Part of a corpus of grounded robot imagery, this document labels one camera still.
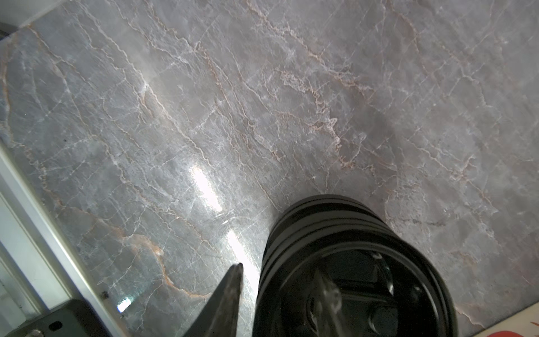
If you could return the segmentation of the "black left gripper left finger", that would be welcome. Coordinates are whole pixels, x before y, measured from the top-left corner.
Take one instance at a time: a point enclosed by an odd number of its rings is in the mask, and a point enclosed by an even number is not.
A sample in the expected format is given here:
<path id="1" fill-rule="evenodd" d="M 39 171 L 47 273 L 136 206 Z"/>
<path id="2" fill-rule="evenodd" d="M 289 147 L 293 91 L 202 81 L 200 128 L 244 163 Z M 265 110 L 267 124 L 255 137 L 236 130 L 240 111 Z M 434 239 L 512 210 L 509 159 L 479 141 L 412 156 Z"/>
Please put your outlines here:
<path id="1" fill-rule="evenodd" d="M 244 266 L 232 265 L 184 336 L 237 335 Z"/>

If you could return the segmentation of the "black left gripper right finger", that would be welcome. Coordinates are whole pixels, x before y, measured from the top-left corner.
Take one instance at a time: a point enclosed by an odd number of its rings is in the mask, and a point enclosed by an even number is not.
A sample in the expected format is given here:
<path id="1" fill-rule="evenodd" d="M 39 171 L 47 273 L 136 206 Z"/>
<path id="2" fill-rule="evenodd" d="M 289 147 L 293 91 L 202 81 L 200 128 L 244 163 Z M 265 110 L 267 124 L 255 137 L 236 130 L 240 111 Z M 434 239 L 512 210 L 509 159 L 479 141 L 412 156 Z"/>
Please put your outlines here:
<path id="1" fill-rule="evenodd" d="M 349 336 L 346 319 L 342 313 L 342 294 L 331 278 L 314 272 L 314 319 L 318 336 Z"/>

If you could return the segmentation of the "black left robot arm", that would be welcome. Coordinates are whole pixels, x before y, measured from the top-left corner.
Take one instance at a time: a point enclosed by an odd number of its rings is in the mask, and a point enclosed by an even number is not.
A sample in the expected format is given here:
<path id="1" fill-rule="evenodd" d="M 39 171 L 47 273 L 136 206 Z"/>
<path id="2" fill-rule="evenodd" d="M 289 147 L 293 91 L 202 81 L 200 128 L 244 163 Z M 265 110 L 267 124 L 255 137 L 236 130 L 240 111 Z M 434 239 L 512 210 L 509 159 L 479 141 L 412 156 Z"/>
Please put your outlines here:
<path id="1" fill-rule="evenodd" d="M 232 265 L 186 336 L 235 336 L 244 267 Z M 341 289 L 326 269 L 285 264 L 259 287 L 253 336 L 363 336 L 343 311 Z M 82 300 L 71 300 L 11 332 L 12 336 L 109 336 Z"/>

